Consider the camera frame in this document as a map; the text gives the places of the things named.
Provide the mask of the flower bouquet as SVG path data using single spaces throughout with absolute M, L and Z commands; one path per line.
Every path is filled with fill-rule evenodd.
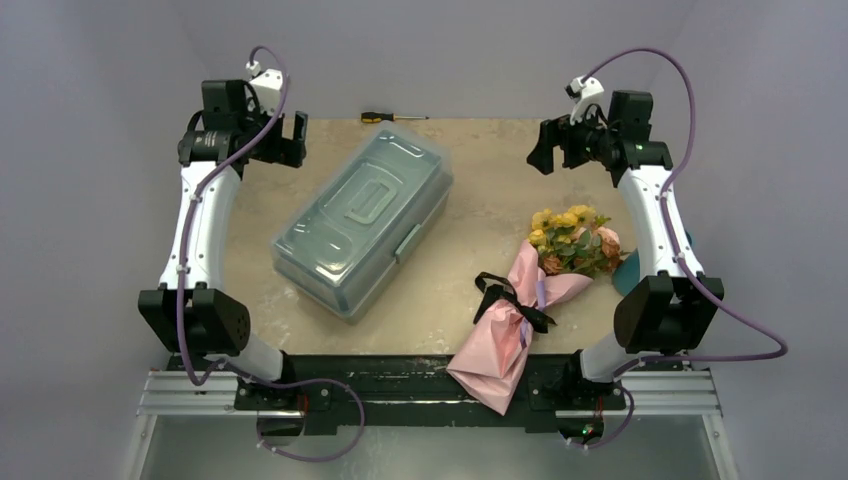
M 589 205 L 574 205 L 559 213 L 544 209 L 532 216 L 527 240 L 547 275 L 575 273 L 594 278 L 611 274 L 629 253 L 608 226 L 610 220 Z

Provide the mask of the clear plastic storage box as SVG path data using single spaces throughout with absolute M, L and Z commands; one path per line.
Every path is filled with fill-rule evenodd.
M 444 211 L 448 150 L 383 123 L 270 245 L 277 274 L 353 321 L 381 295 Z

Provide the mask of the black printed ribbon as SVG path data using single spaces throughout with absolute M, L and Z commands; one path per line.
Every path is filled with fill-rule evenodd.
M 483 314 L 499 300 L 504 300 L 514 307 L 537 333 L 547 334 L 549 326 L 554 324 L 554 320 L 543 310 L 521 303 L 512 283 L 507 278 L 481 272 L 475 278 L 474 283 L 483 294 L 473 319 L 474 324 L 477 324 Z

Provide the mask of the pink wrapping paper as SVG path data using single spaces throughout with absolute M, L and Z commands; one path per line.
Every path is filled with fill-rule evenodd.
M 575 273 L 547 275 L 527 241 L 521 243 L 507 275 L 500 277 L 512 283 L 521 303 L 545 313 L 553 305 L 572 300 L 592 283 L 590 277 Z M 524 373 L 536 333 L 514 307 L 499 300 L 473 323 L 447 372 L 471 397 L 503 416 Z

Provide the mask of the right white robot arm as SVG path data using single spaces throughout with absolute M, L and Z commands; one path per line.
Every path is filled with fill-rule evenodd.
M 584 407 L 599 396 L 600 383 L 611 382 L 639 355 L 668 358 L 697 347 L 717 311 L 709 298 L 723 297 L 724 288 L 705 275 L 686 236 L 669 149 L 650 138 L 651 94 L 615 91 L 608 110 L 598 105 L 600 89 L 570 87 L 567 94 L 572 112 L 542 122 L 527 162 L 548 175 L 560 148 L 566 168 L 601 163 L 627 205 L 640 267 L 639 282 L 615 309 L 612 333 L 581 351 L 579 369 L 561 381 L 564 399 Z

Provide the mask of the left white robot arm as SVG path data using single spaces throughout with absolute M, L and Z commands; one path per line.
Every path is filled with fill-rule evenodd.
M 282 133 L 287 87 L 277 70 L 202 83 L 202 107 L 177 147 L 181 198 L 171 251 L 157 287 L 137 302 L 169 352 L 261 381 L 259 395 L 275 409 L 295 402 L 298 382 L 285 373 L 285 354 L 253 334 L 248 308 L 226 293 L 223 254 L 247 164 L 298 168 L 306 156 L 307 114 L 296 112 L 291 138 Z

